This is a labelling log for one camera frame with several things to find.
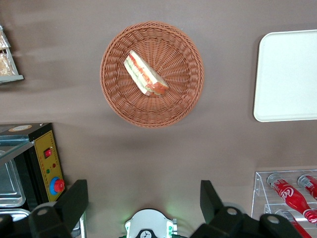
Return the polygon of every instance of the red knob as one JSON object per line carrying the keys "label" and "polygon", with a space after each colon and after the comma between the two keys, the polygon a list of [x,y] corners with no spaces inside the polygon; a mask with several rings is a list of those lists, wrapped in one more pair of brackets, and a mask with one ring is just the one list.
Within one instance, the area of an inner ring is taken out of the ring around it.
{"label": "red knob", "polygon": [[63,192],[65,188],[65,182],[62,179],[58,179],[54,183],[54,190],[55,192]]}

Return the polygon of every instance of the white tray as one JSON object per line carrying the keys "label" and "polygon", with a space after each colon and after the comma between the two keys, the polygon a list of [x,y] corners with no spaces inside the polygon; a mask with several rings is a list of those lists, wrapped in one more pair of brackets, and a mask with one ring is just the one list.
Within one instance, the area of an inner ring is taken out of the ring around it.
{"label": "white tray", "polygon": [[262,38],[254,117],[261,122],[317,119],[317,30]]}

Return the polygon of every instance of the display shelf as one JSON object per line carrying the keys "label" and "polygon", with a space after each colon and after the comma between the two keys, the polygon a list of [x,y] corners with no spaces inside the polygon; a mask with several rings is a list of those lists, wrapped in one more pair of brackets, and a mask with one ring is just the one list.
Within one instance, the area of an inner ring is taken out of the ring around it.
{"label": "display shelf", "polygon": [[279,173],[305,197],[312,209],[317,209],[317,201],[297,184],[298,177],[304,174],[317,178],[317,170],[256,172],[251,217],[259,220],[262,214],[275,214],[278,210],[284,209],[289,211],[312,237],[317,237],[316,225],[309,223],[302,214],[286,205],[283,199],[268,185],[267,177],[273,173]]}

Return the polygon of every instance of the coca-cola logo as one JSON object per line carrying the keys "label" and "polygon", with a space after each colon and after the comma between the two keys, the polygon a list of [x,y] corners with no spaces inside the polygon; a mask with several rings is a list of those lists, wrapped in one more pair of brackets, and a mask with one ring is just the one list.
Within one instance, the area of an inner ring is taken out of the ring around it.
{"label": "coca-cola logo", "polygon": [[292,189],[291,187],[288,187],[281,192],[280,196],[285,201],[287,197],[291,197],[293,196],[293,194],[294,194],[294,189]]}

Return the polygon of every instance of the brown table surface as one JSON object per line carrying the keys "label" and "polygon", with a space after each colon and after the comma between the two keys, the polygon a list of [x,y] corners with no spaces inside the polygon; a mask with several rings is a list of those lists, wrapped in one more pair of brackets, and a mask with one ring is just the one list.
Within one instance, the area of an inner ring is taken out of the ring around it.
{"label": "brown table surface", "polygon": [[[167,128],[127,123],[99,83],[109,42],[148,20],[183,30],[205,66],[199,102]],[[316,29],[315,0],[7,0],[0,24],[25,77],[0,86],[0,123],[53,122],[66,182],[88,180],[89,238],[125,235],[124,222],[148,207],[189,236],[204,222],[200,180],[250,215],[255,171],[316,168],[315,120],[253,117],[261,38]]]}

